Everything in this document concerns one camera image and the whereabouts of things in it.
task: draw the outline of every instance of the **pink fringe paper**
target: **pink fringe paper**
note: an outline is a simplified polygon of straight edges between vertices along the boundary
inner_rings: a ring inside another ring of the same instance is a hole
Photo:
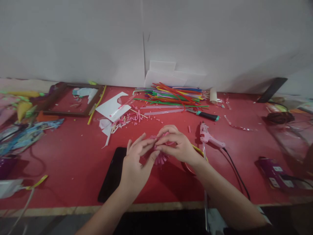
[[[162,135],[162,137],[164,137],[164,136],[166,136],[166,135],[168,135],[169,134],[169,132],[166,132],[165,134],[163,134]],[[152,135],[152,136],[150,136],[149,137],[149,139],[155,139],[157,136],[156,135]],[[166,145],[171,145],[171,144],[173,144],[174,142],[170,142],[170,143],[165,143]],[[170,155],[168,155],[168,154],[166,154],[166,153],[163,153],[163,152],[161,152],[160,151],[160,153],[159,153],[159,155],[156,157],[156,160],[155,160],[155,162],[154,162],[154,165],[163,165],[166,161],[167,161],[167,159],[170,157]]]

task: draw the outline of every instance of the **hot glue gun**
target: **hot glue gun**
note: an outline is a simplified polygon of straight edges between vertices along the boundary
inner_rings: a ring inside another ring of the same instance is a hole
[[[217,146],[219,148],[225,148],[225,146],[226,146],[225,143],[224,142],[220,142],[220,141],[214,139],[210,135],[210,133],[208,131],[208,128],[209,127],[204,122],[201,123],[201,126],[200,126],[200,136],[201,137],[200,137],[200,140],[202,142],[205,142],[205,143],[211,142],[212,144],[214,144],[215,146]]]

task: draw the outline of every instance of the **cardboard tube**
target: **cardboard tube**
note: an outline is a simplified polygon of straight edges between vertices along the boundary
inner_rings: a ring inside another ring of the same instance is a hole
[[[214,87],[210,89],[210,102],[213,104],[217,103],[217,94],[216,89]]]

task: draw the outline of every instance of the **white power adapter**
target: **white power adapter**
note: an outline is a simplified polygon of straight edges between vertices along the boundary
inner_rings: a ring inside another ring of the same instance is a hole
[[[0,180],[0,199],[11,197],[15,192],[23,189],[23,179]]]

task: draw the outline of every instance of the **smartphone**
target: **smartphone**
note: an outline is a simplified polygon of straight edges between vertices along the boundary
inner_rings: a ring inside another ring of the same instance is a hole
[[[118,147],[115,150],[107,175],[105,176],[98,196],[98,202],[106,202],[111,194],[117,189],[121,181],[123,160],[127,149]]]

